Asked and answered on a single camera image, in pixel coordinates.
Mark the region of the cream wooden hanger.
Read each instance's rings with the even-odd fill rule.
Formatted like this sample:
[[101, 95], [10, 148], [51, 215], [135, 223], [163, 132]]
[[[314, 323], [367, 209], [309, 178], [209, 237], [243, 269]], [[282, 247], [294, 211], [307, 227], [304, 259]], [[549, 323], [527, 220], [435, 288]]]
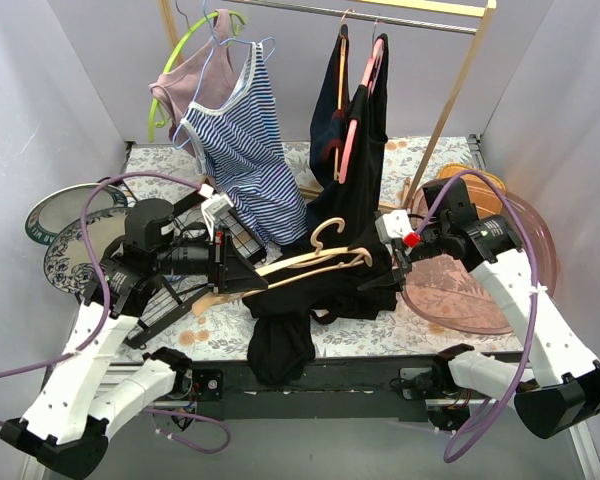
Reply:
[[268, 285], [266, 288], [252, 289], [247, 292], [231, 294], [207, 293], [193, 303], [191, 312], [195, 316], [200, 316], [207, 309], [213, 306], [241, 300], [242, 298], [250, 297], [266, 290], [272, 290], [314, 275], [334, 270], [349, 269], [361, 265], [372, 267], [372, 255], [364, 247], [357, 247], [353, 250], [349, 250], [347, 247], [330, 249], [324, 248], [324, 243], [319, 239], [319, 235], [325, 228], [332, 225], [337, 226], [336, 233], [340, 234], [344, 231], [346, 222], [340, 217], [334, 217], [322, 222], [314, 229], [310, 236], [310, 245], [314, 247], [311, 252], [294, 256], [287, 260], [276, 261], [256, 270], [256, 273], [261, 277], [266, 277], [270, 274], [286, 269], [308, 269], [308, 271], [305, 273], [274, 282], [273, 284]]

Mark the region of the black tank top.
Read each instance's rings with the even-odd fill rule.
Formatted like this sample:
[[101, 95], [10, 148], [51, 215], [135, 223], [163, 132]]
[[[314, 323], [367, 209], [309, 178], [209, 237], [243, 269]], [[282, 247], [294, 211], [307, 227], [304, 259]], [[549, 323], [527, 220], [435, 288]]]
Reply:
[[332, 270], [242, 299], [256, 320], [247, 361], [259, 383], [281, 386], [300, 379], [305, 365], [316, 356], [312, 322], [374, 320], [380, 312], [396, 308], [397, 285], [358, 289], [392, 267], [385, 246], [375, 242], [366, 249], [373, 260], [370, 267]]

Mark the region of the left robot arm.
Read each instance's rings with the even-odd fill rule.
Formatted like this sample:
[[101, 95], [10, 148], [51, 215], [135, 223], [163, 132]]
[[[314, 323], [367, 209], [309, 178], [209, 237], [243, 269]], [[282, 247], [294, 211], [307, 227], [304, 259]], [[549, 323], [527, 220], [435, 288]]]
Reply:
[[162, 199], [128, 209], [124, 232], [98, 256], [99, 269], [85, 287], [74, 331], [34, 403], [7, 420], [0, 438], [70, 479], [85, 479], [104, 457], [110, 439], [153, 401], [180, 400], [196, 385], [192, 361], [162, 347], [104, 395], [97, 393], [119, 346], [136, 327], [166, 275], [200, 276], [213, 293], [267, 287], [219, 224], [232, 203], [215, 194], [202, 202], [200, 236], [175, 233], [173, 204]]

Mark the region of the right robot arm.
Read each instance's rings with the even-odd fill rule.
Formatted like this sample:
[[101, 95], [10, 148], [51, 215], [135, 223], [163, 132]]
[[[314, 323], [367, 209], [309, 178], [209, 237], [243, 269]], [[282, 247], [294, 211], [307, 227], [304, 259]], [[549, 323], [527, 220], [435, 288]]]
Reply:
[[464, 389], [512, 407], [534, 435], [548, 439], [600, 413], [600, 360], [562, 317], [538, 279], [531, 241], [515, 212], [479, 218], [461, 175], [425, 189], [425, 218], [404, 210], [376, 214], [370, 231], [390, 247], [395, 266], [364, 284], [403, 286], [413, 263], [449, 255], [486, 289], [523, 346], [518, 366], [465, 344], [450, 347], [431, 370], [408, 381], [416, 391], [455, 397]]

